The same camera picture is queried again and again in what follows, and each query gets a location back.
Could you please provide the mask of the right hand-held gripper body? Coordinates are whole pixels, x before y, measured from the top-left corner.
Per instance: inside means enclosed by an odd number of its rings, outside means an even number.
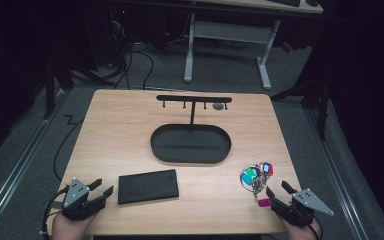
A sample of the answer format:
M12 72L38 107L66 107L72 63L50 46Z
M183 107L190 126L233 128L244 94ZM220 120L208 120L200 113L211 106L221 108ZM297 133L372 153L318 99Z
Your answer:
M291 197L289 204L277 198L274 201L270 199L271 210L291 225L303 227L311 224L316 211L334 215L333 210L309 188L291 194Z

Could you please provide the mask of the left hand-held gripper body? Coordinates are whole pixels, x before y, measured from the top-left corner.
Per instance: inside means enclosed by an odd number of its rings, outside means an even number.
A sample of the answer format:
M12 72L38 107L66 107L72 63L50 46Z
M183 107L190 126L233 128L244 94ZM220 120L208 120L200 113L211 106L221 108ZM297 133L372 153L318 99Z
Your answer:
M105 208L106 199L102 196L89 201L87 185L73 178L63 200L62 215L72 221L81 221Z

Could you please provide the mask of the key bunch with coloured tags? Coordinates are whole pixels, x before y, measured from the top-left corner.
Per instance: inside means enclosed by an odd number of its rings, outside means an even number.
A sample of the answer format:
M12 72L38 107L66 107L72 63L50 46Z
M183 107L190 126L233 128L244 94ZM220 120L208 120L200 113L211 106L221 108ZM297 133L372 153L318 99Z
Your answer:
M259 207L269 207L271 200L269 198L259 198L258 195L267 186L268 179L273 175L273 166L269 162L260 162L258 164L244 168L239 181L242 187L251 192Z

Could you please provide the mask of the black wallet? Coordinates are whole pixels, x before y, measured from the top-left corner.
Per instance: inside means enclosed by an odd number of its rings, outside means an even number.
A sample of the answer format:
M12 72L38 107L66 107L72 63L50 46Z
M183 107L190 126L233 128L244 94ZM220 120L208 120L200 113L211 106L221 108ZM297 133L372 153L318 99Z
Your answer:
M119 205L178 196L177 174L174 169L119 177Z

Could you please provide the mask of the black tray with key rack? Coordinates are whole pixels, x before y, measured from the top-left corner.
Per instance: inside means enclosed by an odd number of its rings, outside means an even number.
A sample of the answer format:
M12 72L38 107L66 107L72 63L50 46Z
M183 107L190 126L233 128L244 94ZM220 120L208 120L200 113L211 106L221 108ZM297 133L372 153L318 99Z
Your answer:
M221 104L227 110L231 97L157 95L156 99L166 103L182 102L183 107L191 104L188 124L165 124L151 135L153 154L166 163L217 164L226 159L231 150L229 134L216 125L196 124L196 104Z

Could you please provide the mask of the person's right hand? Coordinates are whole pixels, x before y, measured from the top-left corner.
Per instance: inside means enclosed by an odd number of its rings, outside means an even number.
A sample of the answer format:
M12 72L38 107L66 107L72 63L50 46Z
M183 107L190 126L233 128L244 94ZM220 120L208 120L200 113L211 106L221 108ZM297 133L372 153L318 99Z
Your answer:
M279 218L283 224L289 240L321 240L323 231L317 220L309 226L297 227L289 224L283 218Z

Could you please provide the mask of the person's left hand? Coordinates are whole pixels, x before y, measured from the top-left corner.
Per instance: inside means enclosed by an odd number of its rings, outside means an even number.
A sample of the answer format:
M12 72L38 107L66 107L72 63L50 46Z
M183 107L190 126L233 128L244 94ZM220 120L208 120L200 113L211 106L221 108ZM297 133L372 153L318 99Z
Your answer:
M96 214L81 221L72 221L62 214L57 214L52 224L53 240L82 240Z

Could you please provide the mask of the black metal stand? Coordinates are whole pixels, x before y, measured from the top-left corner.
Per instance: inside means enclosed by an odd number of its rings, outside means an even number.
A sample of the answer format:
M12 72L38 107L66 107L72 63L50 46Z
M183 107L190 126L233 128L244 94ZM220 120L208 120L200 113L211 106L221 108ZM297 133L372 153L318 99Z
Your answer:
M63 58L51 57L47 65L45 119L50 118L55 108L55 81L58 82L63 90L72 90L74 87L69 64Z
M302 96L301 106L306 109L318 108L316 130L319 137L325 141L325 126L328 118L328 101L331 79L314 79L305 83L296 84L281 93L271 96L272 101L279 101L288 96Z

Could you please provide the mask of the desk with white legs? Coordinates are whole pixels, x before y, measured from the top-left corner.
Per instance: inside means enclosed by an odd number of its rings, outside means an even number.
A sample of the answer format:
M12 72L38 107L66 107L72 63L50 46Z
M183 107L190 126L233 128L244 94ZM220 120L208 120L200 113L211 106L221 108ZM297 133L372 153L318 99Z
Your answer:
M249 10L264 10L269 13L315 14L320 15L324 9L320 6L312 7L306 0L300 0L299 7L291 7L277 4L267 0L191 0L193 7L203 4L215 4L216 6L244 7ZM270 79L267 73L266 61L268 59L273 42L276 38L280 18L276 17L271 26L260 27L254 24L224 23L218 20L196 20L195 14L190 14L188 51L186 55L184 81L190 83L193 79L194 42L196 38L227 40L243 43L263 44L265 48L262 54L256 58L260 79L265 90L271 89Z

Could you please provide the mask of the black keyboard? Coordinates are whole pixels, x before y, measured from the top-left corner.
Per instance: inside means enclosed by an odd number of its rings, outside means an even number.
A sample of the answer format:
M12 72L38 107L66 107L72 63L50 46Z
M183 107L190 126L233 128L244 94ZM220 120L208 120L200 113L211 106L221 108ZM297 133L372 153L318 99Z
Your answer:
M301 3L300 0L267 0L267 1L274 2L277 4L283 4L291 7L299 7Z

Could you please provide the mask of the metal floor rail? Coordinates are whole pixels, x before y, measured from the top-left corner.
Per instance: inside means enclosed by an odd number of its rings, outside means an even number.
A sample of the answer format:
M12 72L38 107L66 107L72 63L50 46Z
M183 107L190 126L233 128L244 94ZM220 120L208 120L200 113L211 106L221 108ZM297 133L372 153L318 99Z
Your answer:
M45 93L40 93L33 107L16 122L2 143L0 147L0 216L30 166L56 111L69 95L69 90L58 90L55 95L54 109L46 113Z
M303 110L307 121L313 127L312 132L317 139L318 145L322 151L324 164L326 166L328 176L330 178L331 184L334 188L334 191L337 195L339 204L341 206L342 212L347 220L347 223L350 227L350 230L354 236L355 240L368 240L367 232L361 222L359 214L357 212L354 201L352 200L348 190L345 186L345 183L340 175L340 172L334 162L333 156L330 152L328 144L325 140L320 137L320 134L317 130L317 119L316 114L312 110L304 109Z

